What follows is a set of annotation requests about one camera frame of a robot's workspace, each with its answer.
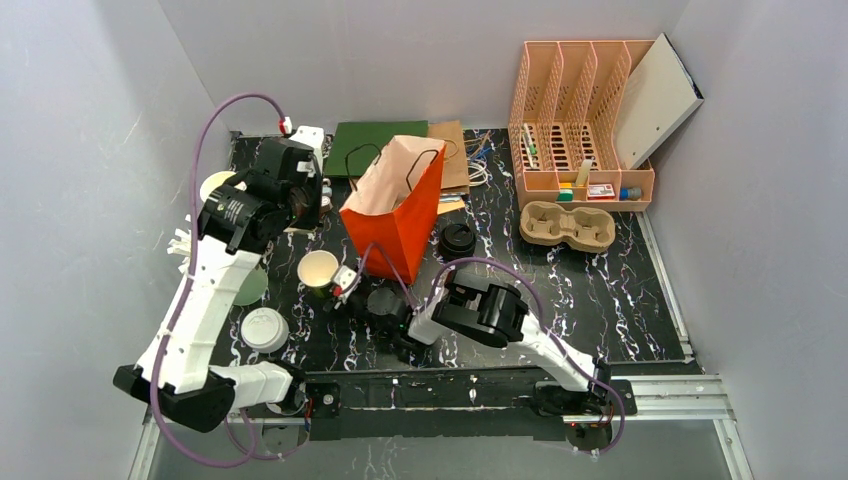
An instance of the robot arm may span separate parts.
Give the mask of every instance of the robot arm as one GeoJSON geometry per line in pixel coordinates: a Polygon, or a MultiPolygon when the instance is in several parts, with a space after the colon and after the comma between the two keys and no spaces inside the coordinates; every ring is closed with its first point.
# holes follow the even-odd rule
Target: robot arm
{"type": "MultiPolygon", "coordinates": [[[[299,381],[293,369],[269,362],[210,367],[209,360],[233,300],[268,242],[287,228],[319,225],[323,140],[323,130],[300,127],[291,138],[264,142],[256,165],[230,177],[204,203],[194,284],[169,332],[159,374],[160,405],[172,420],[208,432],[230,411],[293,402],[292,386],[299,381]],[[235,187],[241,182],[245,191],[235,187]]],[[[147,350],[113,378],[115,386],[139,400],[150,401],[153,362],[185,282],[184,277],[147,350]]]]}
{"type": "MultiPolygon", "coordinates": [[[[430,302],[413,318],[409,337],[432,345],[454,330],[483,345],[517,351],[548,372],[564,389],[585,392],[598,403],[606,401],[605,391],[578,372],[542,331],[538,318],[515,287],[458,269],[448,274],[444,292],[441,300],[430,302]]],[[[581,370],[609,383],[609,366],[566,342],[562,344],[581,370]]]]}

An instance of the green folder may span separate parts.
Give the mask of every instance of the green folder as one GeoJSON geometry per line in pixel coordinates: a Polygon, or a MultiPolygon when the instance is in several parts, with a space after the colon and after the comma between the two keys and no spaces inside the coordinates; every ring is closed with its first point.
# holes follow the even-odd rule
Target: green folder
{"type": "Polygon", "coordinates": [[[379,148],[386,146],[395,135],[427,136],[427,121],[415,122],[342,122],[336,127],[333,148],[324,162],[325,177],[361,177],[377,158],[377,149],[365,147],[350,155],[350,173],[345,169],[344,157],[353,149],[366,143],[379,148]]]}

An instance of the gray floor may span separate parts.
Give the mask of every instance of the gray floor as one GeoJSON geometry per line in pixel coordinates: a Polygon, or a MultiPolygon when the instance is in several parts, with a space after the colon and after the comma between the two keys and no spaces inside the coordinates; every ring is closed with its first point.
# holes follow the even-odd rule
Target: gray floor
{"type": "MultiPolygon", "coordinates": [[[[241,428],[240,437],[245,437],[241,428]]],[[[223,429],[202,435],[176,429],[190,447],[215,458],[234,458],[223,429]]],[[[280,451],[297,428],[266,432],[280,451]]],[[[563,451],[566,444],[524,437],[367,438],[306,444],[285,462],[252,461],[233,470],[199,466],[160,440],[151,479],[729,479],[711,421],[634,421],[615,450],[593,462],[563,451]]]]}

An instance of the orange paper bag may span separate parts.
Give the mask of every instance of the orange paper bag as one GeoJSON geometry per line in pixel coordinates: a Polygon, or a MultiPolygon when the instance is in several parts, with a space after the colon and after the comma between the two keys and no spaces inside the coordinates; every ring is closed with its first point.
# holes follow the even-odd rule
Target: orange paper bag
{"type": "MultiPolygon", "coordinates": [[[[353,184],[340,210],[359,255],[372,242],[380,244],[406,283],[415,281],[436,224],[444,160],[443,140],[396,135],[353,184]]],[[[376,248],[365,269],[395,279],[376,248]]]]}

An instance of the bag handle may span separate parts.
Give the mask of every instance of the bag handle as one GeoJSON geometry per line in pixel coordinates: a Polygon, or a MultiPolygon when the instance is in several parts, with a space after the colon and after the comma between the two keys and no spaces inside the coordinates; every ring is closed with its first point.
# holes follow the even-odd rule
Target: bag handle
{"type": "Polygon", "coordinates": [[[412,171],[413,171],[413,170],[415,170],[415,166],[416,166],[416,165],[418,165],[418,160],[421,160],[421,157],[423,157],[423,156],[424,156],[424,154],[425,154],[425,153],[427,153],[427,152],[433,152],[433,153],[435,153],[435,154],[436,154],[436,155],[434,155],[434,156],[433,156],[433,159],[432,159],[432,160],[430,160],[430,165],[432,165],[432,164],[433,164],[433,162],[434,162],[437,158],[439,158],[439,151],[438,151],[438,150],[436,150],[436,149],[434,149],[434,148],[431,148],[431,149],[429,149],[429,150],[424,150],[423,152],[421,152],[421,153],[418,155],[418,158],[416,158],[416,159],[415,159],[415,163],[413,163],[413,164],[412,164],[412,167],[409,169],[409,173],[407,173],[407,174],[406,174],[406,186],[407,186],[407,187],[409,187],[409,191],[410,191],[410,192],[412,192],[412,185],[410,185],[410,183],[409,183],[409,176],[410,176],[410,175],[412,175],[412,171]]]}
{"type": "Polygon", "coordinates": [[[353,178],[350,175],[350,156],[351,154],[358,152],[359,150],[368,146],[374,147],[377,150],[377,158],[374,159],[373,163],[374,165],[376,165],[377,162],[380,161],[380,157],[383,156],[383,151],[380,149],[380,147],[373,143],[363,143],[362,145],[355,147],[353,150],[347,152],[347,155],[345,155],[345,171],[347,172],[347,178],[348,180],[350,180],[350,186],[353,187],[354,192],[358,191],[358,189],[356,188],[356,182],[353,181],[353,178]]]}

